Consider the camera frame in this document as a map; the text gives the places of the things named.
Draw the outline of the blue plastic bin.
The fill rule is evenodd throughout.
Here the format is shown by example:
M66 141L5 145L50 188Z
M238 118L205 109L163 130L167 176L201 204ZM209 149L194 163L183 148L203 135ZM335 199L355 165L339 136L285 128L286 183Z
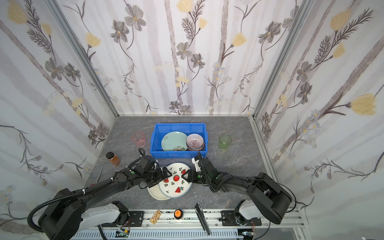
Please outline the blue plastic bin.
M203 157L208 152L208 132L204 123L171 123L156 124L151 137L150 153L156 159L191 159L198 155L197 151L163 151L161 142L163 137L170 132L182 132L187 136L190 134L199 134L204 138L205 146L200 151Z

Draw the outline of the pink glass cup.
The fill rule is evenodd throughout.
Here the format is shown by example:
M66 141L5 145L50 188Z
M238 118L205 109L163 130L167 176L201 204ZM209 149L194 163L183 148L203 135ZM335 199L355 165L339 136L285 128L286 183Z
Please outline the pink glass cup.
M139 148L143 148L146 146L146 137L143 132L134 132L131 139L134 144Z

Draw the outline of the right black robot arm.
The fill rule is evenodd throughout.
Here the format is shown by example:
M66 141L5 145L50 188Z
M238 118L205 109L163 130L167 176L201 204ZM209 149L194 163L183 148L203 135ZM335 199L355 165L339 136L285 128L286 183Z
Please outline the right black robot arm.
M293 194L265 173L241 177L218 171L208 158L198 154L192 159L195 168L181 178L189 183L209 187L211 192L235 192L248 196L257 209L271 223L279 225L293 202Z

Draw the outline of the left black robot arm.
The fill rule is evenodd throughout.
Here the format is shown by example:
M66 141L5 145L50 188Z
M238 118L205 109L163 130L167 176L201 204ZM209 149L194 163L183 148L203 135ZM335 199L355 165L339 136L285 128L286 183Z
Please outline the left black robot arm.
M95 204L141 183L146 183L149 188L172 176L167 167L156 167L156 164L153 157L145 155L93 186L75 191L63 189L52 200L35 207L29 213L27 223L33 230L45 233L50 240L69 240L85 222L82 215Z

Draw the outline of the green floral plate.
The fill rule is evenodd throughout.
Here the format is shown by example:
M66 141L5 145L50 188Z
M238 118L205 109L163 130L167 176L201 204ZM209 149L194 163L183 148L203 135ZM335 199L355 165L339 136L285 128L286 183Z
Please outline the green floral plate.
M163 151L187 151L187 135L182 132L170 132L161 142Z

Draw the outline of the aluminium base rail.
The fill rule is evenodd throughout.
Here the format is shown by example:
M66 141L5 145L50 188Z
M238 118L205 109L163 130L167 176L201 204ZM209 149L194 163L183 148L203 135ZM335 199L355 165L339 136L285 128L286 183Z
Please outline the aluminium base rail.
M183 210L183 218L176 220L173 210L160 210L155 225L150 218L156 210L134 210L131 220L123 227L103 224L78 232L74 240L307 240L303 219L297 210L288 213L281 224L276 225L264 217L235 222L232 209L205 209L204 215L212 232L208 236L202 228L194 209Z

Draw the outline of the small wooden tag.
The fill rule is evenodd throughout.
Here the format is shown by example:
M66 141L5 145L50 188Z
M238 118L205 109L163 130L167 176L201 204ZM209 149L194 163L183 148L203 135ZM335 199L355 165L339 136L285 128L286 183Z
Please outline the small wooden tag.
M160 219L163 212L160 210L156 210L156 212L153 214L153 216L150 218L150 222L155 225L157 221Z

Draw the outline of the cream bird pattern plate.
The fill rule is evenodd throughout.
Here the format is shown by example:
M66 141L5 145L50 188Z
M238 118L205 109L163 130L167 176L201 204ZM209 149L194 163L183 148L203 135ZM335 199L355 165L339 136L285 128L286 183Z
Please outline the cream bird pattern plate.
M147 188L147 190L151 195L151 197L153 197L155 200L165 201L170 199L169 197L167 197L161 192L159 184L156 184L150 188Z

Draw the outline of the brown spice jar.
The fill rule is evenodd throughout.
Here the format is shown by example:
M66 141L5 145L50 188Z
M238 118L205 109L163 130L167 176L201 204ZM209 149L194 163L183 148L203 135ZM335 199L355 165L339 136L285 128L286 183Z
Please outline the brown spice jar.
M114 165L118 166L121 163L121 160L113 152L106 153L106 158Z

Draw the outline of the green glass cup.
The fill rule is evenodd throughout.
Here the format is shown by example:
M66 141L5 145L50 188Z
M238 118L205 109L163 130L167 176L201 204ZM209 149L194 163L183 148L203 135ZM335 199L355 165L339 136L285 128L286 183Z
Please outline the green glass cup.
M232 138L230 135L224 134L219 137L219 149L225 151L229 148L232 143Z

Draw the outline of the pink glass small plate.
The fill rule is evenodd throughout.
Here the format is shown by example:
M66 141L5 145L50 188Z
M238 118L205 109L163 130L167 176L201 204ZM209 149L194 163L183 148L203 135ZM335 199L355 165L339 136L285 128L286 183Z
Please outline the pink glass small plate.
M186 144L190 151L200 151L204 148L205 141L199 134L190 134L186 138Z

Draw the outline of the watermelon pattern plate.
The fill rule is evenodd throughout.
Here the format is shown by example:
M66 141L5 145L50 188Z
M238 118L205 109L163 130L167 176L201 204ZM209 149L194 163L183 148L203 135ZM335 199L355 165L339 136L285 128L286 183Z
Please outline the watermelon pattern plate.
M182 175L190 170L184 163L173 163L167 166L171 176L163 180L160 184L160 191L168 198L174 199L185 195L192 184L182 178Z

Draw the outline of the orange round button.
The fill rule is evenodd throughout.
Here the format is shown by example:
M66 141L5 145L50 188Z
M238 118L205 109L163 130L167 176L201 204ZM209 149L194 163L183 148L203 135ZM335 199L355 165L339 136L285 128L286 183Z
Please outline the orange round button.
M174 218L176 220L181 220L183 218L183 215L184 215L184 213L180 209L177 209L177 210L174 211Z

